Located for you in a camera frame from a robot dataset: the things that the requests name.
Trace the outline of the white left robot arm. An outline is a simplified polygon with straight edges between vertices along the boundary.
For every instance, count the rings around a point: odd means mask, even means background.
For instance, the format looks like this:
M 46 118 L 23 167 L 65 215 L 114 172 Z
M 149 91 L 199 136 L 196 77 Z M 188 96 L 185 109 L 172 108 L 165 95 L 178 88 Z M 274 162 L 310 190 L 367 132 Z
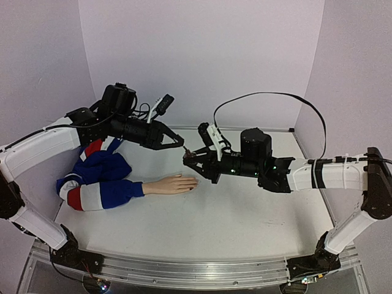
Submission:
M 108 136 L 125 139 L 151 150 L 180 148 L 184 139 L 155 119 L 133 116 L 136 92 L 125 84 L 108 85 L 98 102 L 67 113 L 53 124 L 1 147 L 1 219 L 32 233 L 71 268 L 83 255 L 71 232 L 40 214 L 22 196 L 16 178 L 30 168 L 66 151 Z

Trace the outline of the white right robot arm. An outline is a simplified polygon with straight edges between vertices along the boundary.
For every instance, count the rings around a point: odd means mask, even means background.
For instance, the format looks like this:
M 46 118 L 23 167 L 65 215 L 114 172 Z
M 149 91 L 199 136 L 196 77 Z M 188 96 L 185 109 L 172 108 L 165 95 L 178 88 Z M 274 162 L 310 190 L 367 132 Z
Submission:
M 352 189 L 363 193 L 351 216 L 326 232 L 316 254 L 339 255 L 374 222 L 391 217 L 391 161 L 377 148 L 363 155 L 332 159 L 274 157 L 272 138 L 258 128 L 240 134 L 240 151 L 231 150 L 216 126 L 203 123 L 198 133 L 204 148 L 185 152 L 183 164 L 216 184 L 221 175 L 256 178 L 258 186 L 273 193 L 289 194 L 309 189 Z

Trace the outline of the mannequin hand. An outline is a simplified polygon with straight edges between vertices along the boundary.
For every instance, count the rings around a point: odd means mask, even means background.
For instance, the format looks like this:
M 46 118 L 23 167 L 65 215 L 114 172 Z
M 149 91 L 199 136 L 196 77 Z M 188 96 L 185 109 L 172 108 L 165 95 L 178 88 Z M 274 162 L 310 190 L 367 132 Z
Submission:
M 198 186 L 198 179 L 193 176 L 174 175 L 158 181 L 142 184 L 144 195 L 176 195 L 190 192 Z

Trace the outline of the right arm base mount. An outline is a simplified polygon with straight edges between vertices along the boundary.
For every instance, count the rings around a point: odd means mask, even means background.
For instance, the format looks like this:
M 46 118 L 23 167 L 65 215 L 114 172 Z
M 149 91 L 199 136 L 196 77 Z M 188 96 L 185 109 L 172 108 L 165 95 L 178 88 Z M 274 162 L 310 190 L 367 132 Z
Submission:
M 330 253 L 325 249 L 325 238 L 326 234 L 319 239 L 313 254 L 287 260 L 287 269 L 291 281 L 327 274 L 341 267 L 339 255 Z

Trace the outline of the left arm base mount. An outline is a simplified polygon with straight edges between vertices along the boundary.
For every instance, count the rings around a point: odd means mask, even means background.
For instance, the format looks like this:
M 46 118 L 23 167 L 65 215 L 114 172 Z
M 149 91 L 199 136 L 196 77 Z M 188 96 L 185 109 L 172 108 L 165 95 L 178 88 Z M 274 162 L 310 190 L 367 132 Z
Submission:
M 86 271 L 89 274 L 100 274 L 104 264 L 103 255 L 81 250 L 74 234 L 63 224 L 60 226 L 66 234 L 66 243 L 58 250 L 51 250 L 50 260 L 57 265 Z

